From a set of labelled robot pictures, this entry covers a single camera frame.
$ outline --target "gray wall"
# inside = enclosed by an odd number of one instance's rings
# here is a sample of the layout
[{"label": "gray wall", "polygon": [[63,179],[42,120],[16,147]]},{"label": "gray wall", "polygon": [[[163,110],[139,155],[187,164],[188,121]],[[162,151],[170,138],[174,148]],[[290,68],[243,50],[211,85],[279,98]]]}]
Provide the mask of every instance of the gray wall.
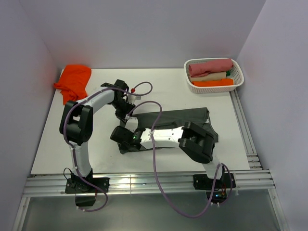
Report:
[{"label": "gray wall", "polygon": [[236,58],[265,0],[20,0],[59,66]]},{"label": "gray wall", "polygon": [[267,0],[238,62],[246,118],[292,230],[307,230],[308,2]]},{"label": "gray wall", "polygon": [[57,68],[17,0],[0,0],[0,225],[12,228]]}]

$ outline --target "basket rim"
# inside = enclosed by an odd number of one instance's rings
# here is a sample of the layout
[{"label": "basket rim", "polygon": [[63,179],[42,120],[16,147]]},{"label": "basket rim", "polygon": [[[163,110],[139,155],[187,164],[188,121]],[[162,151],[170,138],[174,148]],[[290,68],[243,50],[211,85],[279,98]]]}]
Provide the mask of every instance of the basket rim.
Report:
[{"label": "basket rim", "polygon": [[240,75],[242,77],[242,81],[239,83],[239,84],[233,84],[233,85],[228,85],[228,86],[214,86],[214,87],[198,87],[198,86],[195,86],[194,84],[192,84],[190,81],[189,81],[189,78],[187,76],[187,73],[186,73],[186,65],[188,62],[190,61],[197,61],[197,60],[214,60],[214,59],[229,59],[229,58],[204,58],[204,59],[190,59],[190,60],[187,60],[185,63],[184,63],[184,71],[185,71],[185,77],[186,77],[186,81],[187,83],[192,86],[193,88],[197,88],[197,89],[211,89],[211,88],[230,88],[230,87],[238,87],[240,85],[242,85],[244,83],[244,75],[243,75],[243,72],[240,68],[240,66],[238,65],[238,63],[234,60],[234,59],[231,59],[232,62],[233,62],[233,65],[235,65],[237,67],[237,69],[240,71]]}]

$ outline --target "orange cloth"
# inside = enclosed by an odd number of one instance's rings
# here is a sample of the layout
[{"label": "orange cloth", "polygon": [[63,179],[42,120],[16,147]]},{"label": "orange cloth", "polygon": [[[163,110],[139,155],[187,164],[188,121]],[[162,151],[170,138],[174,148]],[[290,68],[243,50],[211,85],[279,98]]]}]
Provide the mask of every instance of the orange cloth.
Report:
[{"label": "orange cloth", "polygon": [[57,83],[53,86],[60,89],[63,105],[69,100],[81,100],[87,97],[86,85],[91,76],[91,69],[83,65],[67,65]]},{"label": "orange cloth", "polygon": [[227,86],[227,85],[233,85],[233,79],[223,78],[221,80],[193,81],[192,84],[194,84],[197,87]]}]

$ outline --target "white table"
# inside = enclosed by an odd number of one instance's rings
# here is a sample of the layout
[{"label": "white table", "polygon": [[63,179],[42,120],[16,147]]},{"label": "white table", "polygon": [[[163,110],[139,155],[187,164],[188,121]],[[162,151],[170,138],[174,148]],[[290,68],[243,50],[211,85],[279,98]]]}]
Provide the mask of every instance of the white table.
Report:
[{"label": "white table", "polygon": [[[183,69],[93,69],[86,87],[88,94],[94,93],[102,83],[113,84],[124,80],[130,88],[142,81],[152,82],[151,94],[143,96],[139,104],[146,100],[161,103],[163,110],[177,110],[207,107],[211,123],[219,135],[214,148],[219,160],[230,170],[249,170],[244,144],[228,92],[216,94],[194,94],[189,91]],[[149,86],[140,86],[136,93],[144,93]],[[68,145],[59,132],[63,113],[63,99],[57,90],[51,104],[37,155],[31,174],[60,174],[65,167],[72,167]],[[145,104],[135,113],[155,112],[155,104]],[[115,109],[106,105],[94,115],[93,134],[89,140],[89,158],[94,173],[146,173],[153,171],[152,151],[126,153],[119,152],[117,144],[110,140],[119,121]],[[157,170],[160,172],[202,171],[201,164],[192,161],[181,149],[157,150]]]}]

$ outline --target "beige folded cloth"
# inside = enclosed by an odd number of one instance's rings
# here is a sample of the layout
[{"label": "beige folded cloth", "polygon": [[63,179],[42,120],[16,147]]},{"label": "beige folded cloth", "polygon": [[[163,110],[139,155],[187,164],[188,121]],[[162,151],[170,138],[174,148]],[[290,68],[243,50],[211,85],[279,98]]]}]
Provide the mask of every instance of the beige folded cloth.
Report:
[{"label": "beige folded cloth", "polygon": [[223,78],[226,78],[227,72],[216,72],[216,73],[211,73],[208,74],[207,76],[202,76],[202,77],[190,77],[189,80],[190,82],[192,81],[209,81],[209,80],[221,80]]}]

